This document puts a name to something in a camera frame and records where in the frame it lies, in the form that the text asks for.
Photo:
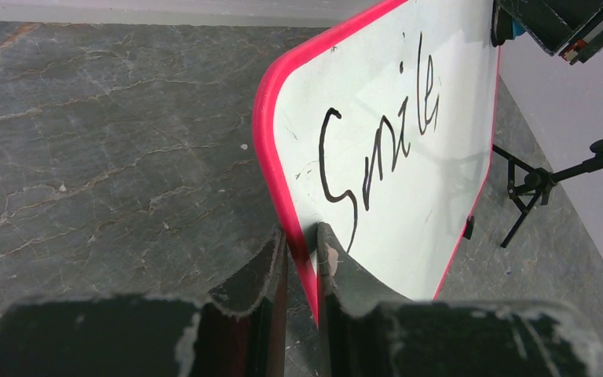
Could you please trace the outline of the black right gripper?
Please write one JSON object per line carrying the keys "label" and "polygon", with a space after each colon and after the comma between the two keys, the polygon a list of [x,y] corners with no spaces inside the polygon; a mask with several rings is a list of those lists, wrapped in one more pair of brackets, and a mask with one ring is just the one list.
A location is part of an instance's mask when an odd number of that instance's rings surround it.
{"label": "black right gripper", "polygon": [[570,65],[586,63],[603,49],[603,1],[495,1],[523,25],[538,46]]}

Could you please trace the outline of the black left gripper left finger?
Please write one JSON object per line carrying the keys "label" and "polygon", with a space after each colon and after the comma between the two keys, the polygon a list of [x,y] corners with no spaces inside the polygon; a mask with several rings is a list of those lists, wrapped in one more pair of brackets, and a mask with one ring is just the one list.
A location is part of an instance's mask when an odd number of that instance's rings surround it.
{"label": "black left gripper left finger", "polygon": [[0,318],[0,376],[281,376],[287,241],[200,295],[38,296]]}

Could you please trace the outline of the pink framed whiteboard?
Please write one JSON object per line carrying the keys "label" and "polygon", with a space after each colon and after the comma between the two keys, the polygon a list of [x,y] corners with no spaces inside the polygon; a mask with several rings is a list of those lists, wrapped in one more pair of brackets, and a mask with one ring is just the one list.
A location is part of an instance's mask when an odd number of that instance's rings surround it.
{"label": "pink framed whiteboard", "polygon": [[492,160],[491,1],[384,1],[286,52],[253,138],[313,314],[319,223],[412,300],[437,297]]}

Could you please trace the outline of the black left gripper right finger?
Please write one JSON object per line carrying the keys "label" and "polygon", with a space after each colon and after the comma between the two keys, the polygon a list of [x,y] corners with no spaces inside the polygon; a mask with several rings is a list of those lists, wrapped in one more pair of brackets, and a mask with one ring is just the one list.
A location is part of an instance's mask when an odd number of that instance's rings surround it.
{"label": "black left gripper right finger", "polygon": [[603,376],[603,344],[549,300],[414,302],[317,227],[322,376]]}

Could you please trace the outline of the blue whiteboard eraser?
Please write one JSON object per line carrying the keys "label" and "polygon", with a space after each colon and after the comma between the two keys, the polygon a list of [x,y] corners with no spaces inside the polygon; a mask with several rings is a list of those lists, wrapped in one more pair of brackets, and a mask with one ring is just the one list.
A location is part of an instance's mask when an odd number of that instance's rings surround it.
{"label": "blue whiteboard eraser", "polygon": [[508,40],[522,36],[526,30],[509,13],[498,6],[492,10],[492,25],[490,40],[493,47],[503,45]]}

